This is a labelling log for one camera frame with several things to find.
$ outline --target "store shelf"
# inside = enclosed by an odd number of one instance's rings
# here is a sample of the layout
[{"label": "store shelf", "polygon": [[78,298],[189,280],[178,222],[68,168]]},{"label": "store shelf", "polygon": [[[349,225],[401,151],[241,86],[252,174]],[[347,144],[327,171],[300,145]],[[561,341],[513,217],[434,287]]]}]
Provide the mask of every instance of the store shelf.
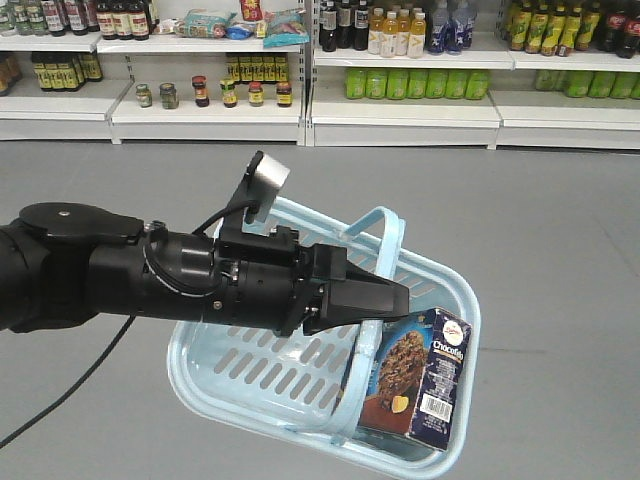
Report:
[{"label": "store shelf", "polygon": [[492,145],[500,126],[488,98],[347,100],[339,83],[315,85],[309,120],[313,145]]},{"label": "store shelf", "polygon": [[300,45],[264,48],[262,40],[247,38],[184,38],[177,35],[151,35],[148,40],[104,40],[98,42],[98,53],[224,53],[224,52],[298,52]]},{"label": "store shelf", "polygon": [[195,105],[191,84],[176,82],[180,106],[175,110],[162,108],[157,81],[147,83],[153,86],[153,106],[141,108],[135,98],[135,86],[132,86],[111,117],[116,138],[300,141],[302,102],[299,83],[293,85],[294,102],[289,108],[277,106],[274,85],[264,85],[262,107],[250,106],[247,86],[239,85],[236,107],[224,107],[219,89],[212,88],[211,105],[200,108]]},{"label": "store shelf", "polygon": [[51,35],[0,36],[0,50],[12,52],[93,52],[100,38],[100,32],[89,32],[82,36],[68,32],[62,37],[52,37]]},{"label": "store shelf", "polygon": [[545,57],[540,54],[509,52],[516,70],[602,70],[610,72],[640,72],[640,56],[626,59],[615,53],[598,50],[573,52],[568,57]]},{"label": "store shelf", "polygon": [[316,66],[336,67],[397,67],[397,68],[485,68],[493,70],[511,70],[513,58],[493,34],[479,33],[473,38],[470,49],[460,55],[431,55],[425,52],[419,59],[408,57],[382,58],[367,51],[353,49],[323,52],[316,48],[313,52]]},{"label": "store shelf", "polygon": [[492,91],[497,145],[640,148],[640,101],[568,98],[561,92]]}]

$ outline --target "juice bottle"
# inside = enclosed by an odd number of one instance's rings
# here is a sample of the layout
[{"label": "juice bottle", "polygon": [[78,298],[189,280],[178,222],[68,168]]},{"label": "juice bottle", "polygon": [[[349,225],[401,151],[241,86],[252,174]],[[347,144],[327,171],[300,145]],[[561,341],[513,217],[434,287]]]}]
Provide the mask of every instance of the juice bottle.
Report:
[{"label": "juice bottle", "polygon": [[527,39],[531,16],[531,2],[525,0],[522,3],[520,12],[513,19],[513,25],[511,26],[511,50],[519,51],[524,49],[524,42]]},{"label": "juice bottle", "polygon": [[595,72],[589,87],[588,95],[591,98],[606,98],[611,93],[613,83],[616,81],[616,72]]},{"label": "juice bottle", "polygon": [[549,17],[547,31],[544,34],[544,40],[542,40],[540,53],[545,57],[551,57],[556,54],[558,41],[560,40],[560,35],[562,35],[566,19],[564,6],[558,5],[553,15]]},{"label": "juice bottle", "polygon": [[424,42],[427,34],[427,22],[424,20],[423,12],[416,12],[416,17],[411,22],[411,33],[409,35],[409,47],[407,56],[409,58],[420,58],[424,53]]},{"label": "juice bottle", "polygon": [[398,17],[398,38],[396,41],[396,55],[406,55],[409,47],[409,36],[411,35],[411,19],[409,10],[400,10]]},{"label": "juice bottle", "polygon": [[444,96],[454,100],[463,98],[464,93],[467,89],[468,81],[468,70],[449,70],[449,77],[447,78],[447,86],[444,92]]},{"label": "juice bottle", "polygon": [[564,25],[564,31],[562,32],[562,38],[560,39],[560,46],[558,47],[557,52],[558,56],[568,57],[573,51],[573,47],[576,43],[576,37],[580,30],[581,18],[582,8],[574,7]]},{"label": "juice bottle", "polygon": [[382,8],[374,8],[373,15],[371,15],[371,19],[369,20],[369,42],[367,45],[367,51],[373,55],[380,54],[382,23],[384,22],[382,12],[384,12]]},{"label": "juice bottle", "polygon": [[538,11],[531,17],[531,25],[529,26],[529,35],[527,36],[527,44],[525,51],[527,53],[538,53],[542,47],[542,36],[547,29],[549,21],[549,7],[541,3]]},{"label": "juice bottle", "polygon": [[387,18],[382,24],[382,38],[380,40],[380,56],[391,58],[396,54],[398,38],[398,20],[396,12],[387,12]]},{"label": "juice bottle", "polygon": [[427,79],[427,88],[424,96],[427,98],[442,98],[447,87],[447,77],[449,72],[440,68],[429,70],[429,78]]},{"label": "juice bottle", "polygon": [[589,10],[585,12],[582,17],[582,25],[580,25],[580,30],[578,31],[578,36],[576,38],[576,50],[587,50],[589,48],[589,43],[593,38],[593,32],[598,26],[598,22],[600,21],[600,3],[593,2],[589,7]]}]

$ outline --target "dark bottle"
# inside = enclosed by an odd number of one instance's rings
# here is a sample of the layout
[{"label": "dark bottle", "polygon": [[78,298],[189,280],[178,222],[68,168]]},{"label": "dark bottle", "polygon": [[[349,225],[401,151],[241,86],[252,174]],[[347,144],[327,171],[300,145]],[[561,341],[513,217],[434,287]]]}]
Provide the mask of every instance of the dark bottle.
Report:
[{"label": "dark bottle", "polygon": [[74,35],[86,35],[89,33],[87,14],[81,0],[65,0],[64,7],[69,16],[71,31]]},{"label": "dark bottle", "polygon": [[113,24],[113,16],[111,15],[111,7],[109,2],[101,1],[96,6],[98,23],[100,24],[100,32],[105,40],[115,40],[118,38],[116,27]]},{"label": "dark bottle", "polygon": [[131,33],[135,40],[149,39],[149,23],[142,0],[133,0],[129,3],[129,21],[131,22]]},{"label": "dark bottle", "polygon": [[624,25],[624,33],[616,55],[632,58],[640,45],[640,0],[633,2],[631,14]]},{"label": "dark bottle", "polygon": [[352,29],[351,5],[348,0],[342,0],[338,7],[338,38],[336,40],[338,48],[351,48]]},{"label": "dark bottle", "polygon": [[627,0],[616,0],[606,16],[602,41],[598,44],[600,50],[613,52],[616,49],[626,21]]},{"label": "dark bottle", "polygon": [[356,21],[354,22],[356,34],[353,38],[353,48],[359,51],[367,49],[369,43],[369,8],[367,0],[360,0],[356,9]]},{"label": "dark bottle", "polygon": [[335,52],[338,48],[337,10],[332,0],[327,1],[324,11],[324,42],[322,51]]}]

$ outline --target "water bottle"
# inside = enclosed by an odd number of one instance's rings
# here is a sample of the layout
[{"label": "water bottle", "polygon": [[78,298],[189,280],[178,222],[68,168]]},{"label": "water bottle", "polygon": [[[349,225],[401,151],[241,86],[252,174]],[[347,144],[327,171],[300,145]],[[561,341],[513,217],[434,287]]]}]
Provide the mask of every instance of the water bottle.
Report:
[{"label": "water bottle", "polygon": [[431,36],[429,37],[429,53],[440,54],[444,52],[445,38],[449,26],[449,11],[447,0],[439,0],[438,8],[431,15]]}]

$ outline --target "black cable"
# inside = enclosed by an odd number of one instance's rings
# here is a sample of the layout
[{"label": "black cable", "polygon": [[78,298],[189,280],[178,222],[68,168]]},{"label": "black cable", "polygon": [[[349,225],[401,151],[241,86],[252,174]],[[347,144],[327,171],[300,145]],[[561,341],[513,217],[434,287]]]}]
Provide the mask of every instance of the black cable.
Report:
[{"label": "black cable", "polygon": [[131,326],[135,318],[136,318],[135,315],[131,315],[127,319],[127,321],[120,328],[116,336],[113,337],[113,340],[111,340],[111,343],[107,346],[104,352],[102,352],[102,355],[98,357],[98,359],[93,363],[93,365],[89,367],[89,369],[84,373],[84,375],[82,375],[82,377],[80,377],[76,383],[74,383],[66,392],[64,392],[60,396],[60,398],[58,398],[55,402],[53,402],[47,408],[42,410],[39,414],[37,414],[28,422],[26,422],[20,428],[15,430],[13,433],[8,435],[6,438],[2,439],[2,441],[0,441],[0,450],[6,447],[7,445],[9,445],[16,438],[18,438],[20,435],[22,435],[24,432],[26,432],[31,427],[33,427],[36,423],[42,420],[44,417],[46,417],[51,412],[53,412],[56,408],[62,405],[71,395],[73,395],[76,392],[76,390],[78,390],[82,386],[82,384],[87,381],[87,379],[93,374],[93,372],[95,372],[98,369],[98,367],[102,365],[102,362],[106,360],[106,358],[109,356],[111,351],[116,347],[116,345],[122,339],[122,337],[127,332],[127,330],[129,330],[129,327]]}]

